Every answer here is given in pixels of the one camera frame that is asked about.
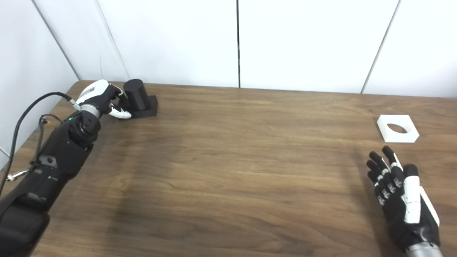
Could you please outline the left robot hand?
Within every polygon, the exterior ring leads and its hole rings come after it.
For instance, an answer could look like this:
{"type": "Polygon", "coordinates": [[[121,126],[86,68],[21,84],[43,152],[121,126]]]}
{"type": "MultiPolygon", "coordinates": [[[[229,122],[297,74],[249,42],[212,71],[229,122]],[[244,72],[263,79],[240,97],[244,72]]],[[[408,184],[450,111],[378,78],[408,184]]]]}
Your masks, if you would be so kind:
{"type": "Polygon", "coordinates": [[[119,99],[122,104],[128,100],[124,91],[107,80],[97,80],[88,85],[79,95],[76,103],[80,109],[90,112],[100,119],[110,115],[118,119],[130,119],[132,114],[112,101],[119,99]]]}

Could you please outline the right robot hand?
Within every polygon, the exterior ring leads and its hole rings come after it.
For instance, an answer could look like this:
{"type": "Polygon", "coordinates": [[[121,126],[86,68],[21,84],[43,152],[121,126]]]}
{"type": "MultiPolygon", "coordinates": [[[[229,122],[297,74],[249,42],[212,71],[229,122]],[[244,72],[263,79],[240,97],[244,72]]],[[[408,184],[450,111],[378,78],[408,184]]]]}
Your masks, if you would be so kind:
{"type": "Polygon", "coordinates": [[[372,151],[366,163],[377,202],[395,246],[408,257],[441,257],[440,219],[414,164],[401,165],[396,153],[372,151]]]}

